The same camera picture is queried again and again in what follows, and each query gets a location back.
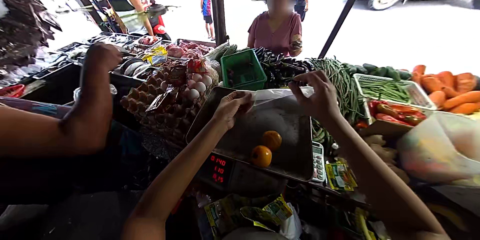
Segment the green plastic basket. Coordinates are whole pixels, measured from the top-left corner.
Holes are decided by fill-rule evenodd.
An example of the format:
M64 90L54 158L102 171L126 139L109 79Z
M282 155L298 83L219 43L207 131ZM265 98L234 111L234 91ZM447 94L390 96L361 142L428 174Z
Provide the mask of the green plastic basket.
M222 64L224 87L251 91L264 88L267 76L253 49L223 56L220 63ZM231 76L233 85L230 84L231 82L229 83L228 78L231 71L233 71Z

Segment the red motorcycle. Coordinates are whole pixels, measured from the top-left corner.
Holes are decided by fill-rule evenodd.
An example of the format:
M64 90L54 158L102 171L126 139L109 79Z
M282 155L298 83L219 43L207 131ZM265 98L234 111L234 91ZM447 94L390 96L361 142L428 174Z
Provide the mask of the red motorcycle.
M153 4L147 8L148 21L152 26L153 34L157 37L161 37L163 40L171 40L170 36L167 34L165 23L162 19L162 15L164 15L169 8L179 8L179 6Z

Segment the pink blouse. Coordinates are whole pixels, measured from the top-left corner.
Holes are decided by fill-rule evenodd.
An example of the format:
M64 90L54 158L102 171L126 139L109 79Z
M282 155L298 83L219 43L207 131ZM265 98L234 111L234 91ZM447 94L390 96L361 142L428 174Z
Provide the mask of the pink blouse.
M302 21L297 12L293 12L275 32L268 25L268 11L258 15L248 29L249 41L254 38L255 48L265 47L274 53L289 55L289 45L294 35L302 34Z

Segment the black shorts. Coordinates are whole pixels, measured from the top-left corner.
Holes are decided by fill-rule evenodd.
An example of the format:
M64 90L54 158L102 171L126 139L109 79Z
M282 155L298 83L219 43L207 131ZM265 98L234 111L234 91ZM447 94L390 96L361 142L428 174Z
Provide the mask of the black shorts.
M300 15L300 19L303 22L303 20L305 19L305 6L295 4L293 9Z
M212 23L212 15L203 16L205 23Z

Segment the red basket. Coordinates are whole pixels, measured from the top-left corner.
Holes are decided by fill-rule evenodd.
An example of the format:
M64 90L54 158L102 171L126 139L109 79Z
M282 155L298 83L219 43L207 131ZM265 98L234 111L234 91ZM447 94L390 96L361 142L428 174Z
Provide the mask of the red basket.
M19 97L25 91L25 85L13 85L7 88L0 89L0 96L8 96L8 97Z

